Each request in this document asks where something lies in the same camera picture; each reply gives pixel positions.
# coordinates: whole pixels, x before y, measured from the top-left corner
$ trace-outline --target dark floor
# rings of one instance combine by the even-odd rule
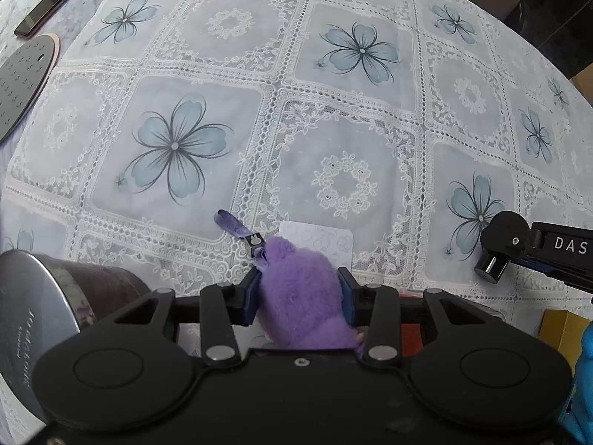
[[[593,62],[593,0],[523,0],[521,35],[568,78]]]

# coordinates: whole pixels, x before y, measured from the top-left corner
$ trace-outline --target blue flower pattern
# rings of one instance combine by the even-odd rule
[[[437,15],[437,17],[439,17],[435,23],[437,28],[441,28],[449,35],[459,33],[465,43],[476,43],[476,31],[474,30],[474,27],[471,23],[462,20],[459,16],[459,12],[456,9],[450,7],[449,5],[444,5],[442,8],[440,6],[433,5],[431,11]]]
[[[118,44],[136,35],[136,25],[146,22],[156,15],[157,5],[146,6],[148,0],[132,0],[126,9],[116,7],[101,21],[106,25],[94,34],[96,44],[103,43],[113,35],[113,43]]]
[[[223,124],[203,124],[206,101],[202,96],[182,98],[169,120],[157,112],[147,112],[134,139],[149,150],[128,167],[140,192],[151,188],[165,174],[174,202],[205,190],[199,159],[215,159],[230,152],[226,138],[232,129]]]
[[[449,245],[445,248],[445,254],[453,254],[453,240],[461,254],[468,259],[476,249],[481,232],[490,224],[494,215],[504,211],[505,206],[502,200],[492,199],[492,182],[489,177],[482,175],[473,176],[471,192],[461,182],[453,181],[458,187],[454,190],[450,202],[447,202],[449,210],[463,222],[456,227],[451,236]]]
[[[127,186],[126,174],[122,172],[116,176],[115,186],[116,189],[120,192]]]
[[[555,77],[552,77],[551,80],[548,80],[548,88],[554,94],[554,105],[559,106],[562,110],[565,110],[568,107],[568,97],[566,93],[560,88],[560,84]]]
[[[20,249],[23,251],[33,251],[34,234],[32,230],[26,231],[22,227],[19,229],[17,235],[17,245],[14,245],[13,240],[10,237],[4,238],[4,250],[10,251],[12,249]]]
[[[329,26],[331,28],[320,37],[338,48],[315,62],[316,68],[324,68],[325,62],[329,61],[338,73],[343,74],[351,72],[361,63],[368,79],[375,85],[393,82],[393,74],[385,62],[400,63],[400,52],[391,43],[378,42],[374,26],[354,23],[352,34],[339,26]]]
[[[550,164],[552,161],[550,133],[545,127],[541,126],[540,117],[534,110],[528,108],[527,112],[525,112],[520,109],[519,112],[521,114],[521,125],[529,132],[526,145],[527,154],[532,154],[535,157],[541,155],[546,163]]]

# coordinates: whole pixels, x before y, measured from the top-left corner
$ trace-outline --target purple fluffy keychain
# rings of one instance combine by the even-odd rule
[[[264,242],[227,211],[218,211],[214,220],[228,233],[250,240],[262,272],[259,319],[276,346],[339,349],[360,344],[360,335],[342,314],[342,289],[327,257],[278,236]]]

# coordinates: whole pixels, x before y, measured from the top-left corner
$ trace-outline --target flower print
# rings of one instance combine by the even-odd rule
[[[150,117],[134,139],[149,150],[126,168],[131,168],[130,175],[140,192],[148,190],[166,173],[169,194],[175,202],[200,188],[204,193],[204,173],[198,159],[228,154],[226,138],[232,132],[223,124],[200,125],[205,112],[206,101],[201,95],[179,100],[169,120],[157,112],[147,112]]]
[[[317,70],[325,70],[325,68],[327,67],[327,63],[325,63],[323,59],[319,59],[313,62],[313,67]]]
[[[17,245],[14,245],[13,240],[10,237],[4,238],[4,250],[10,251],[12,249],[20,249],[22,251],[33,251],[34,234],[32,230],[26,231],[22,227],[19,229],[17,235]]]
[[[125,173],[120,173],[115,178],[115,186],[118,191],[122,191],[127,186],[127,179]]]
[[[152,19],[158,5],[146,6],[148,0],[132,0],[126,9],[117,7],[101,21],[107,25],[94,34],[95,43],[103,43],[113,35],[113,43],[121,43],[136,35],[136,24]]]
[[[323,171],[314,171],[315,179],[311,184],[322,187],[317,193],[317,199],[323,209],[333,208],[334,217],[348,219],[348,210],[360,214],[371,206],[368,196],[377,195],[377,182],[368,181],[371,171],[365,161],[356,162],[356,155],[348,154],[346,151],[342,151],[342,155],[342,159],[335,155],[325,157],[321,161]],[[349,174],[357,181],[357,190],[350,196],[340,196],[333,187],[333,178],[340,173]]]
[[[447,5],[444,5],[443,8],[433,5],[431,11],[439,17],[435,23],[437,28],[441,28],[450,35],[458,32],[466,43],[476,43],[474,27],[471,23],[462,20],[456,9]]]
[[[455,249],[453,249],[453,245],[449,243],[443,248],[443,252],[445,253],[445,257],[450,259],[453,254],[455,254]]]
[[[534,110],[529,108],[527,109],[527,113],[523,110],[519,112],[521,113],[521,125],[530,134],[527,137],[527,154],[533,154],[536,157],[539,157],[541,154],[546,163],[550,164],[552,161],[552,153],[550,151],[552,139],[550,133],[545,127],[541,126],[540,117]]]
[[[275,208],[278,207],[278,204],[280,204],[280,197],[276,194],[272,194],[272,196],[270,196],[270,205]]]
[[[226,20],[234,18],[237,21],[237,24],[232,28],[225,28],[222,26],[222,23]],[[238,8],[233,8],[232,10],[223,10],[216,13],[215,16],[210,18],[206,22],[208,27],[208,33],[211,35],[216,35],[217,38],[223,38],[227,40],[228,37],[240,37],[241,35],[245,35],[247,30],[249,30],[255,22],[251,21],[252,16],[249,11],[243,11]]]
[[[358,260],[363,263],[367,263],[371,260],[371,255],[368,252],[363,251],[360,254],[358,254]]]
[[[331,187],[333,179],[328,172],[313,171],[315,179],[311,181],[311,185],[321,185],[321,187]]]
[[[350,200],[346,196],[340,196],[336,201],[334,217],[348,219],[348,208],[350,207]]]
[[[371,203],[367,200],[367,196],[362,192],[353,192],[348,199],[348,206],[356,214],[366,211]]]
[[[378,42],[374,26],[354,23],[352,35],[339,26],[329,26],[331,28],[320,37],[339,48],[326,53],[322,58],[324,62],[328,60],[340,74],[351,72],[362,62],[367,77],[375,85],[393,81],[393,74],[384,62],[401,62],[400,52],[390,43]]]
[[[76,120],[76,107],[67,105],[65,108],[59,108],[54,113],[45,127],[45,135],[43,136],[43,146],[49,147],[53,154],[54,150],[61,149],[67,144],[68,137],[76,130],[78,120]],[[56,127],[61,127],[63,130],[57,134]]]
[[[317,193],[317,199],[319,199],[319,205],[323,209],[329,209],[336,204],[337,191],[331,187],[325,187]]]
[[[371,176],[369,165],[365,161],[355,163],[350,173],[359,182],[364,182]]]
[[[454,181],[459,187],[453,192],[447,207],[454,215],[464,221],[456,227],[451,236],[462,254],[467,254],[463,259],[469,258],[478,244],[481,232],[490,224],[494,215],[505,209],[502,200],[492,200],[492,182],[489,177],[474,173],[471,192],[461,182]]]
[[[475,83],[472,83],[469,78],[465,77],[463,79],[456,79],[454,89],[456,93],[459,94],[461,105],[465,108],[469,108],[472,114],[477,115],[486,112],[486,101],[484,97],[481,96],[481,90]],[[468,90],[473,94],[474,100],[467,94]]]
[[[332,155],[331,157],[325,157],[321,161],[321,166],[323,167],[323,170],[327,171],[328,175],[331,177],[335,177],[342,170],[342,163],[335,155]]]
[[[559,106],[562,110],[564,110],[568,106],[568,97],[564,90],[560,88],[560,84],[555,77],[552,77],[552,80],[548,80],[548,87],[554,94],[554,105]]]
[[[366,194],[367,196],[376,196],[377,195],[377,182],[369,182],[369,181],[363,181],[363,182],[358,182],[357,184],[357,189],[362,192],[363,194]]]

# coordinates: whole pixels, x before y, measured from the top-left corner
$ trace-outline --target screw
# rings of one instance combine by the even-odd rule
[[[368,351],[368,355],[375,361],[387,361],[397,356],[397,350],[388,345],[373,346]]]
[[[235,356],[235,350],[230,346],[215,345],[206,350],[206,356],[212,361],[225,361]]]

